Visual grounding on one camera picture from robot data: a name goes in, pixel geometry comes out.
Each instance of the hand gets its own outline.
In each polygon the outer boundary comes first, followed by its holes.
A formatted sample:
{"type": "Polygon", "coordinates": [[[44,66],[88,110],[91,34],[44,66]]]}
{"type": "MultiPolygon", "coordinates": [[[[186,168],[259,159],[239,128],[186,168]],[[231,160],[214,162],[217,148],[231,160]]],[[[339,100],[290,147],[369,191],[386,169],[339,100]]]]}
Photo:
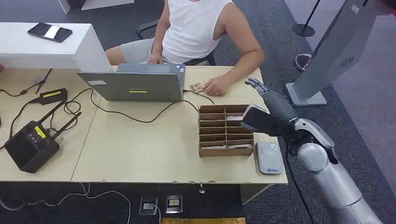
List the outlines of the hand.
{"type": "Polygon", "coordinates": [[[161,54],[153,54],[153,55],[151,55],[148,58],[147,63],[149,63],[149,64],[162,64],[163,61],[162,61],[161,54]]]}
{"type": "Polygon", "coordinates": [[[214,97],[224,96],[230,89],[233,82],[229,77],[222,75],[210,79],[204,86],[206,94],[214,97]]]}

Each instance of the gray shorts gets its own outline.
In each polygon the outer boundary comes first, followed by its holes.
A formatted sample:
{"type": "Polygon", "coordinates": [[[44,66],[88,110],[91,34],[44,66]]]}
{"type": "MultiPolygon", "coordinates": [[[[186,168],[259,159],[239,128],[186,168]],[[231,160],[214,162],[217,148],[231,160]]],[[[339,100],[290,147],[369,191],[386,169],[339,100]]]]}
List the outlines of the gray shorts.
{"type": "MultiPolygon", "coordinates": [[[[121,51],[127,62],[146,63],[151,56],[154,38],[125,43],[121,45],[121,51]]],[[[170,63],[163,57],[164,63],[170,63]]]]}
{"type": "MultiPolygon", "coordinates": [[[[144,39],[125,43],[121,45],[121,51],[124,58],[129,63],[147,63],[148,58],[151,56],[154,38],[144,39]]],[[[163,50],[162,60],[168,64],[182,64],[189,61],[189,58],[175,56],[163,50]]]]}

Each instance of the stanchion base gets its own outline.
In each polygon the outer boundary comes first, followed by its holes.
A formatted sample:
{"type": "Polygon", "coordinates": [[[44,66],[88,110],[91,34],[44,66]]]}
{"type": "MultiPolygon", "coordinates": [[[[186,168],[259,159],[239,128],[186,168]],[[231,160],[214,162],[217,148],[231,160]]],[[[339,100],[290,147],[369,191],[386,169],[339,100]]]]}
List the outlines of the stanchion base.
{"type": "Polygon", "coordinates": [[[311,58],[310,54],[299,54],[299,55],[297,55],[296,59],[294,60],[295,67],[300,72],[305,72],[305,65],[308,63],[310,58],[311,58]]]}
{"type": "Polygon", "coordinates": [[[327,104],[325,97],[320,91],[307,100],[299,99],[296,92],[293,89],[293,84],[294,83],[286,84],[286,90],[291,99],[291,103],[293,104],[293,106],[319,106],[319,105],[327,104]]]}
{"type": "Polygon", "coordinates": [[[315,30],[310,26],[305,26],[305,24],[296,24],[292,29],[299,36],[313,36],[315,34],[315,30]]]}

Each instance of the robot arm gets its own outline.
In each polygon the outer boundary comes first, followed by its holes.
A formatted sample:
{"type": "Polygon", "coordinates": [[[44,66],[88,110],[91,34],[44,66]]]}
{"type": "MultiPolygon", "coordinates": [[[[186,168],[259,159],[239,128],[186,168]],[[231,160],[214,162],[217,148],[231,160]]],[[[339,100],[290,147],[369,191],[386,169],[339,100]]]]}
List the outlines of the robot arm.
{"type": "Polygon", "coordinates": [[[263,110],[261,116],[271,117],[273,120],[268,123],[279,125],[268,127],[245,117],[242,125],[255,132],[284,138],[289,154],[298,156],[298,160],[309,170],[315,189],[333,219],[332,223],[381,224],[344,166],[337,160],[333,151],[334,142],[323,129],[312,120],[298,118],[283,96],[267,89],[257,79],[249,78],[245,83],[257,90],[271,113],[269,116],[263,110]]]}

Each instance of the logo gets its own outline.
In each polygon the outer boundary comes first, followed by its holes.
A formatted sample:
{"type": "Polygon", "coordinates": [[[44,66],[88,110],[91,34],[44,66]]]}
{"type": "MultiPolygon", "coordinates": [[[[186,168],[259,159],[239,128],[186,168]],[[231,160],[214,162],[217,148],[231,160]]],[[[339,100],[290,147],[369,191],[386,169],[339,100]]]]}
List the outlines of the logo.
{"type": "Polygon", "coordinates": [[[339,65],[341,67],[347,67],[348,65],[352,64],[355,61],[355,57],[347,57],[342,60],[339,65]]]}
{"type": "Polygon", "coordinates": [[[277,169],[271,169],[271,168],[269,168],[267,171],[268,171],[268,172],[278,172],[277,169]]]}

